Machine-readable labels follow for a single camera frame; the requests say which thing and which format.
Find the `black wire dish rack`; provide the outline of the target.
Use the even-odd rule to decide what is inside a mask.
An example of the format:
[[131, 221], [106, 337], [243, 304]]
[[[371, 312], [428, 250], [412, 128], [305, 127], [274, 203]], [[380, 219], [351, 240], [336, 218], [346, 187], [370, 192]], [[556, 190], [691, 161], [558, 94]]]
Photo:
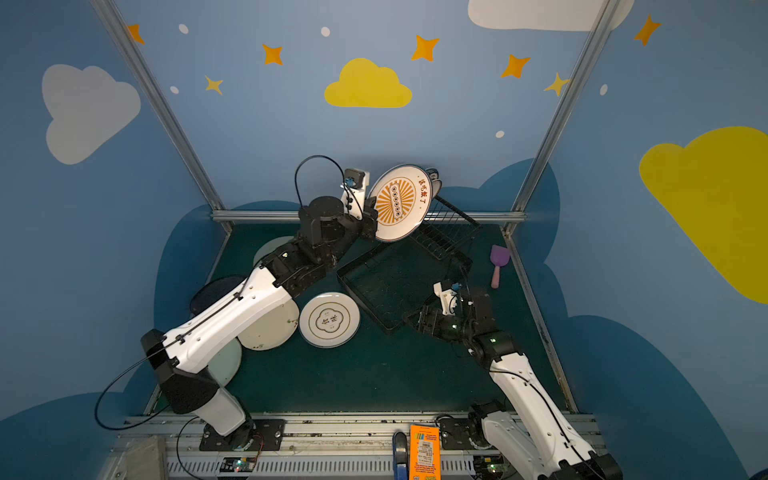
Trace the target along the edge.
[[434, 298], [433, 285], [466, 277], [468, 256], [481, 224], [437, 196], [421, 225], [407, 238], [375, 247], [337, 271], [339, 283], [367, 318], [392, 334]]

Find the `sunburst plate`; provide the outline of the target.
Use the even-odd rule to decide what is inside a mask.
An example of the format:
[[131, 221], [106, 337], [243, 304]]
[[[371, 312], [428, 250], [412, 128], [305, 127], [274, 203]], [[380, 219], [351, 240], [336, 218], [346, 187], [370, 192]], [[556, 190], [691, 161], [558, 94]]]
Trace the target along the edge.
[[419, 166], [396, 166], [378, 179], [369, 197], [378, 212], [376, 239], [400, 241], [426, 218], [433, 198], [432, 181]]
[[435, 198], [441, 188], [442, 188], [442, 180], [440, 179], [440, 174], [436, 168], [429, 168], [426, 170], [427, 174], [429, 175], [430, 181], [431, 181], [431, 192], [432, 192], [432, 198]]

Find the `white plate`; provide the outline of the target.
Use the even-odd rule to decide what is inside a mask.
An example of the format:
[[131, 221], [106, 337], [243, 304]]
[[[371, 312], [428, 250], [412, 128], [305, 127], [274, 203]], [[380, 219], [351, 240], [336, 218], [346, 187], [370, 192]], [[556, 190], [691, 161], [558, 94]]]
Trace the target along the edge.
[[329, 292], [317, 295], [301, 310], [299, 329], [317, 348], [336, 348], [350, 341], [360, 326], [360, 310], [348, 295]]

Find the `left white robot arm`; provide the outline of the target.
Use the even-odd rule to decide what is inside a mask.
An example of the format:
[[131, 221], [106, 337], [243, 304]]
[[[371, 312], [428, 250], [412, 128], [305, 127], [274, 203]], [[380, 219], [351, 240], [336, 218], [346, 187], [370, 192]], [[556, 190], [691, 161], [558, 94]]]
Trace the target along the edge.
[[299, 210], [293, 239], [263, 257], [245, 280], [185, 324], [143, 335], [142, 348], [174, 413], [195, 414], [228, 450], [251, 447], [257, 437], [252, 417], [209, 373], [210, 360], [248, 327], [323, 280], [358, 239], [374, 239], [375, 205], [373, 197], [312, 200]]

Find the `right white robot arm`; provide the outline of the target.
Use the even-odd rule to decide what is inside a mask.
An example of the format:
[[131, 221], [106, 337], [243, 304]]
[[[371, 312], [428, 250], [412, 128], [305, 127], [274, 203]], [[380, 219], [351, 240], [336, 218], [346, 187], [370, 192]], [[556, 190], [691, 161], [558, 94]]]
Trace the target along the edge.
[[524, 479], [623, 477], [614, 458], [598, 454], [558, 409], [512, 335], [498, 327], [487, 292], [448, 281], [435, 283], [433, 291], [435, 297], [406, 321], [421, 333], [461, 344], [505, 395], [524, 430], [499, 402], [475, 405], [471, 419], [516, 473]]

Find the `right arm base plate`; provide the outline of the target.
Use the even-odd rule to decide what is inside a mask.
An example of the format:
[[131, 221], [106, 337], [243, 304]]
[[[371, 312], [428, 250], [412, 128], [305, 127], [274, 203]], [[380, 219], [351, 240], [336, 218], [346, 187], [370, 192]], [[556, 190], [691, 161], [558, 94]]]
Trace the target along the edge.
[[444, 450], [477, 450], [472, 437], [471, 422], [468, 418], [441, 416], [436, 419], [440, 432], [441, 447]]

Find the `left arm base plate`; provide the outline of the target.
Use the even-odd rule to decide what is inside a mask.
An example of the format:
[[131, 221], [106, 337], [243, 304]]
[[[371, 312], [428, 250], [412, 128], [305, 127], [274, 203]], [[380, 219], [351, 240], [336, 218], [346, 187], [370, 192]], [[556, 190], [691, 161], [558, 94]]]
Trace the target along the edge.
[[280, 449], [286, 422], [283, 419], [247, 419], [228, 435], [204, 426], [199, 450], [204, 452], [257, 452]]

